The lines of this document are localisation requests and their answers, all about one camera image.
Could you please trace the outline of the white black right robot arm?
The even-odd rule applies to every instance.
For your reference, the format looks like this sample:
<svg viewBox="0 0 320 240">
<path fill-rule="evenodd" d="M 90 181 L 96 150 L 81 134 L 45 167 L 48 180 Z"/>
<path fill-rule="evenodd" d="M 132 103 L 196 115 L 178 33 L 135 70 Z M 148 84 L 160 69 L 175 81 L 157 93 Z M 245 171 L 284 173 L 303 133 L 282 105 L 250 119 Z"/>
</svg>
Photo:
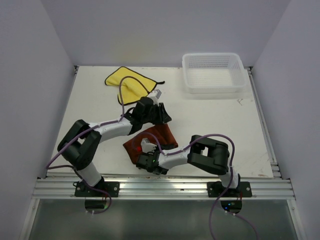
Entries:
<svg viewBox="0 0 320 240">
<path fill-rule="evenodd" d="M 222 141 L 193 135 L 189 145 L 178 147 L 172 143 L 152 143 L 145 137 L 136 149 L 135 166 L 154 175 L 166 175 L 172 168 L 189 164 L 217 175 L 227 196 L 235 196 L 241 190 L 241 177 L 231 164 L 234 153 L 230 153 L 228 144 Z"/>
</svg>

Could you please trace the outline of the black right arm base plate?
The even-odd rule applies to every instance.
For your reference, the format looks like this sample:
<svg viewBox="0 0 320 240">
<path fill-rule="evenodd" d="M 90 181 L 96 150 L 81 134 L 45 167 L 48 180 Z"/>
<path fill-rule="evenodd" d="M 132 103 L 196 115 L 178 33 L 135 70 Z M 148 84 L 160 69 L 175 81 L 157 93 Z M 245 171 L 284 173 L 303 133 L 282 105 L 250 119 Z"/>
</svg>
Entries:
<svg viewBox="0 0 320 240">
<path fill-rule="evenodd" d="M 207 193 L 209 198 L 217 198 L 223 191 L 220 181 L 207 182 Z M 247 181 L 241 181 L 237 188 L 229 188 L 222 198 L 251 198 L 253 196 L 251 185 Z"/>
</svg>

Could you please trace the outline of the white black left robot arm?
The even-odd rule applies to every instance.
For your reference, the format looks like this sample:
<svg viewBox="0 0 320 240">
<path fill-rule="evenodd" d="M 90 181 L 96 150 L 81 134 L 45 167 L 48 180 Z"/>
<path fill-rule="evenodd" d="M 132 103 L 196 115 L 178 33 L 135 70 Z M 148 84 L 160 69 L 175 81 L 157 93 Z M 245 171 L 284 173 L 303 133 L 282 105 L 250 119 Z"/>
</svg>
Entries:
<svg viewBox="0 0 320 240">
<path fill-rule="evenodd" d="M 75 168 L 87 184 L 87 192 L 96 197 L 104 190 L 103 177 L 93 164 L 99 144 L 116 137 L 132 135 L 140 131 L 144 124 L 164 125 L 171 120 L 162 102 L 155 103 L 150 97 L 142 97 L 119 119 L 101 123 L 77 120 L 60 141 L 57 155 L 63 156 Z"/>
</svg>

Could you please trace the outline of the brown microfiber towel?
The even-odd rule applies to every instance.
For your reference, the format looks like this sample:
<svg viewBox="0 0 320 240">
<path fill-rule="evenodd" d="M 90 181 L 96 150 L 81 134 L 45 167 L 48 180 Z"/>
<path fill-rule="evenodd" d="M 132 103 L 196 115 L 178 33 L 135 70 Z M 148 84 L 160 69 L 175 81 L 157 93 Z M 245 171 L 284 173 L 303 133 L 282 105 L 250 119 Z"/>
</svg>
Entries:
<svg viewBox="0 0 320 240">
<path fill-rule="evenodd" d="M 123 144 L 133 165 L 136 165 L 138 158 L 142 153 L 141 149 L 137 149 L 141 148 L 141 141 L 143 138 L 147 138 L 152 144 L 157 144 L 157 141 L 153 136 L 156 137 L 162 147 L 171 146 L 177 148 L 179 146 L 168 124 L 154 125 Z"/>
</svg>

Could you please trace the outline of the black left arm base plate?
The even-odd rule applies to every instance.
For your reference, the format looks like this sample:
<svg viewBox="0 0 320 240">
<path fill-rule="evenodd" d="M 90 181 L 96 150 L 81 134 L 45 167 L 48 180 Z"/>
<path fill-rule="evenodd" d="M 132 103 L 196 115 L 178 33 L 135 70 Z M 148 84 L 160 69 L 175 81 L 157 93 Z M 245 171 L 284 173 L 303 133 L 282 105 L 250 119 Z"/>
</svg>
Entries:
<svg viewBox="0 0 320 240">
<path fill-rule="evenodd" d="M 75 187 L 74 196 L 83 197 L 83 198 L 95 198 L 95 197 L 106 197 L 105 193 L 107 192 L 112 198 L 116 198 L 119 195 L 120 183 L 117 181 L 101 181 L 93 186 L 93 190 L 85 185 L 82 181 L 74 182 L 72 184 Z"/>
</svg>

